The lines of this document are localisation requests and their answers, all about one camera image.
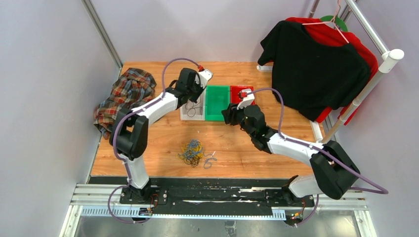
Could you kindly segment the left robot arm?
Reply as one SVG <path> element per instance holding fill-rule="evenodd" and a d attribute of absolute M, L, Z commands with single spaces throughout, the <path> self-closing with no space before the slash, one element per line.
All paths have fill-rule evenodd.
<path fill-rule="evenodd" d="M 177 80 L 143 106 L 118 112 L 110 144 L 117 159 L 123 162 L 127 184 L 122 190 L 127 198 L 145 204 L 151 199 L 151 181 L 143 158 L 147 148 L 149 127 L 166 114 L 187 102 L 197 102 L 212 73 L 183 68 Z"/>

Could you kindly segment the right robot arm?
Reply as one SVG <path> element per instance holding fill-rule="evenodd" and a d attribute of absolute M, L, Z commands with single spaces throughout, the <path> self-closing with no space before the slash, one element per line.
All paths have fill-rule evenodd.
<path fill-rule="evenodd" d="M 335 141 L 312 143 L 284 135 L 266 124 L 257 105 L 240 109 L 231 103 L 221 113 L 225 123 L 239 125 L 258 150 L 284 155 L 311 167 L 311 175 L 295 175 L 281 188 L 287 205 L 294 206 L 308 195 L 325 194 L 340 199 L 358 180 L 359 169 Z"/>

